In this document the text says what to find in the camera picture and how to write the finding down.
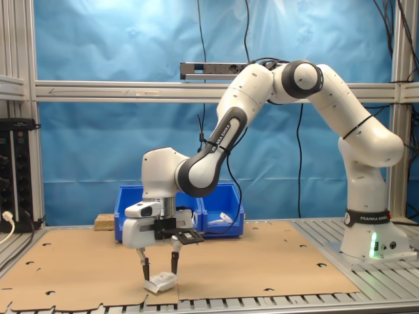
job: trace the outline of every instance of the green status light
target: green status light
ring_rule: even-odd
[[[375,240],[377,240],[377,233],[374,232],[371,236],[371,246],[369,249],[369,257],[374,257]]]

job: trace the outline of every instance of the metal table surface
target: metal table surface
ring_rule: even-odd
[[[292,219],[290,222],[307,237],[361,292],[351,294],[315,294],[299,296],[277,296],[262,298],[231,298],[214,300],[182,301],[177,305],[129,305],[103,307],[79,312],[80,314],[123,314],[140,312],[161,313],[419,313],[419,262],[388,262],[369,266],[359,266],[355,271],[347,270],[324,248],[326,242],[341,241],[344,233],[342,218]],[[46,227],[36,232],[36,243],[49,230],[70,228],[92,228],[91,226]],[[419,228],[400,226],[410,237],[419,237]],[[0,240],[6,234],[0,234]],[[16,234],[6,244],[0,246],[0,265],[12,256],[30,237]],[[0,278],[8,272],[11,263]],[[14,314],[11,309],[7,314]],[[25,311],[21,314],[68,314],[48,311]]]

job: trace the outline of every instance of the white object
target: white object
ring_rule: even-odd
[[[12,236],[12,234],[14,232],[13,214],[10,211],[5,211],[2,214],[2,217],[5,221],[7,221],[8,223],[10,223],[12,225],[12,230],[10,231],[10,233],[8,234],[7,237],[5,237],[3,240],[0,241],[0,245],[2,245],[3,243],[6,243],[6,241],[10,239],[10,237]]]
[[[208,224],[220,224],[220,223],[223,224],[226,222],[231,224],[233,222],[233,220],[227,214],[224,214],[223,212],[221,212],[220,217],[221,219],[210,221]]]
[[[157,293],[158,291],[166,291],[173,288],[176,282],[176,274],[163,271],[158,275],[151,276],[150,280],[144,280],[143,287],[153,293]]]

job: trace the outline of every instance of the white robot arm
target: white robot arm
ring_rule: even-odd
[[[362,226],[365,234],[370,231],[364,236],[369,237],[366,242],[370,251],[370,227],[374,226],[371,222],[380,215],[387,216],[380,223],[390,222],[384,203],[384,181],[377,168],[396,164],[404,152],[403,142],[360,104],[330,67],[306,60],[287,63],[273,71],[256,63],[248,65],[227,88],[217,106],[217,126],[204,148],[192,158],[172,148],[159,148],[144,155],[143,201],[126,209],[124,245],[140,249],[167,241],[182,244],[203,241],[193,230],[190,213],[175,210],[176,193],[182,191],[196,198],[210,194],[237,138],[266,101],[292,103],[302,98],[310,100],[330,128],[340,135],[339,148],[348,173],[347,215],[353,213],[348,228],[353,229],[355,223]],[[364,250],[358,249],[359,243],[344,245],[347,254],[366,257]]]

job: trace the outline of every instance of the blue backdrop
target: blue backdrop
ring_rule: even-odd
[[[244,0],[200,0],[207,61],[245,62]],[[384,24],[372,1],[249,0],[251,59],[327,63],[346,82],[389,82]],[[180,81],[203,61],[195,0],[35,0],[41,80]],[[207,105],[205,132],[216,124]],[[297,216],[300,106],[265,105],[230,157],[247,218]],[[120,185],[141,184],[141,157],[171,146],[193,156],[202,104],[40,103],[46,221],[92,224]],[[380,114],[387,125],[388,111]],[[346,176],[338,136],[304,106],[301,211],[343,216]],[[229,180],[226,169],[222,180]]]

